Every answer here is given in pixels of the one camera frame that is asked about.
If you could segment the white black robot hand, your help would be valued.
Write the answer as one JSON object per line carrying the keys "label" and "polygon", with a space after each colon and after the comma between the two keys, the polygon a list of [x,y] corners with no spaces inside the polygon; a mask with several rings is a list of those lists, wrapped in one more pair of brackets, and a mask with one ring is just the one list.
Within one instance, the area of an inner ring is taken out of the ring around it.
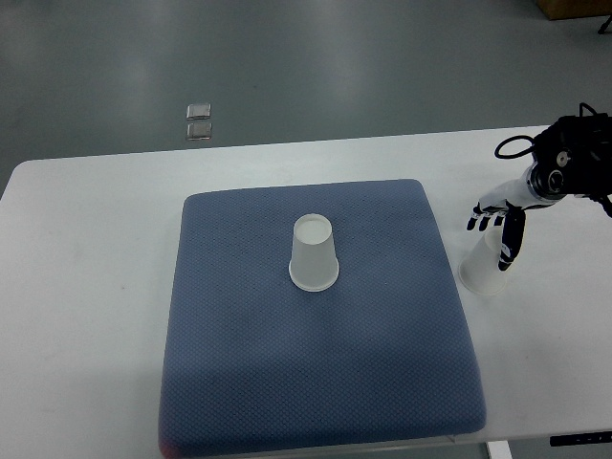
{"label": "white black robot hand", "polygon": [[501,227],[501,249],[498,269],[507,271],[522,247],[525,229],[525,211],[542,205],[543,200],[530,189],[527,180],[514,179],[493,188],[484,194],[471,211],[468,230],[484,231],[489,226]]}

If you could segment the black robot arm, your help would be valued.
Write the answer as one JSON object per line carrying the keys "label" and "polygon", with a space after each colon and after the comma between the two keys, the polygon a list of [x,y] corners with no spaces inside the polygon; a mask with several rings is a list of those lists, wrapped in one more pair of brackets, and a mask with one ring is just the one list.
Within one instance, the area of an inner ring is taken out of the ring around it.
{"label": "black robot arm", "polygon": [[520,253],[526,212],[548,208],[568,195],[599,204],[611,214],[611,117],[582,102],[576,116],[564,116],[536,136],[511,136],[497,145],[498,160],[530,156],[517,179],[482,195],[468,230],[502,229],[497,268],[507,271]]}

